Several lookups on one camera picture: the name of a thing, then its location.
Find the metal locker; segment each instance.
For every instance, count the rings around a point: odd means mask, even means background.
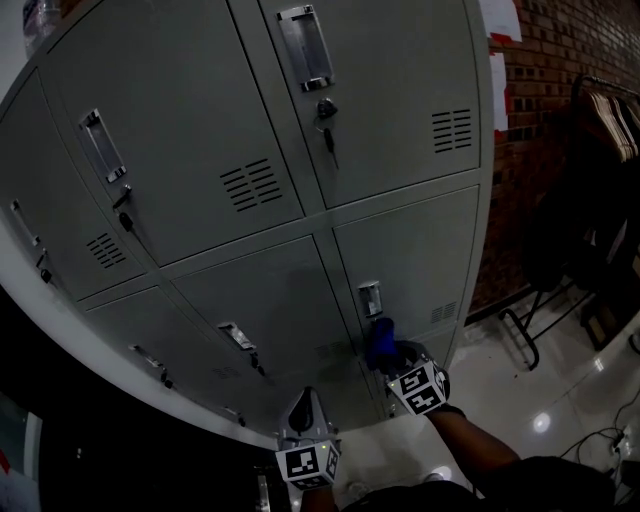
[[[463,0],[260,3],[328,207],[480,165]]]
[[[0,124],[0,166],[1,207],[59,289],[80,300],[143,273],[80,179],[37,71]]]
[[[310,236],[180,277],[174,285],[229,343],[255,345],[267,377],[354,357]]]
[[[302,215],[225,2],[105,1],[49,58],[91,166],[158,265]]]
[[[398,338],[414,339],[457,320],[477,205],[475,186],[335,228],[363,329],[371,286]]]
[[[224,343],[206,338],[157,287],[110,302],[86,313],[107,334],[112,346],[151,376],[163,368],[186,396],[205,396],[205,405],[224,414],[223,407],[252,418],[247,403],[261,377]]]

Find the shiny tiled floor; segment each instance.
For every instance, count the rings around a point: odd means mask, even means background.
[[[524,312],[532,296],[516,305]],[[540,311],[530,332],[544,329],[574,297],[561,296]],[[590,432],[611,426],[618,408],[640,387],[640,355],[627,344],[640,326],[640,314],[603,351],[595,352],[572,313],[538,339],[541,361],[525,366],[527,350],[509,320],[487,318],[466,331],[449,373],[450,402],[467,417],[510,445],[521,457],[560,455]],[[618,426],[636,421],[640,399],[626,409]],[[361,481],[373,489],[419,483],[434,470],[469,486],[435,429],[422,417],[403,416],[372,427],[344,432],[334,494],[349,503],[346,487]],[[599,470],[616,467],[609,441],[592,437],[581,461]],[[567,455],[575,460],[575,450]]]

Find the plastic bottle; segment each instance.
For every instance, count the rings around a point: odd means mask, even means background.
[[[26,0],[22,30],[27,57],[31,57],[60,23],[60,0]]]

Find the locker cabinet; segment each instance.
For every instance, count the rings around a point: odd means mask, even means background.
[[[2,209],[34,266],[46,249],[40,268],[61,291],[80,300],[142,274],[71,162],[37,71],[0,124],[0,167]]]
[[[310,236],[181,277],[174,284],[222,335],[227,325],[236,325],[256,346],[267,376],[354,357]]]
[[[328,207],[480,165],[462,0],[316,0],[306,14],[305,3],[260,3]],[[303,91],[305,79],[320,88]],[[326,121],[316,119],[323,98],[338,108]]]
[[[335,228],[360,321],[359,290],[378,281],[385,316],[399,338],[413,339],[453,323],[469,269],[478,188],[398,208]]]
[[[110,0],[50,53],[93,170],[160,266],[301,216],[225,2]]]
[[[206,338],[158,288],[130,295],[87,312],[119,352],[154,378],[166,367],[176,389],[186,396],[206,397],[207,407],[241,412],[247,421],[260,417],[261,377],[230,353],[224,344]]]

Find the ventilation slot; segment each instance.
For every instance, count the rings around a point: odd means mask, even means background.
[[[452,302],[451,304],[447,304],[444,307],[444,315],[442,315],[442,318],[451,318],[453,316],[453,314],[456,312],[456,302]]]
[[[436,153],[467,148],[473,144],[470,109],[433,114],[431,127]]]
[[[436,308],[431,312],[431,323],[435,324],[442,320],[442,307]]]
[[[220,179],[237,212],[282,197],[278,179],[267,158],[221,174]]]
[[[315,347],[316,355],[320,361],[325,361],[326,359],[331,359],[334,357],[346,356],[352,353],[351,348],[348,343],[343,342],[335,342],[329,345],[321,345],[319,347]]]
[[[111,268],[127,259],[107,233],[103,233],[95,240],[91,240],[87,247],[104,269]]]
[[[235,368],[231,368],[229,366],[225,366],[224,368],[213,368],[211,371],[220,380],[235,379],[237,377],[240,377],[240,373]]]

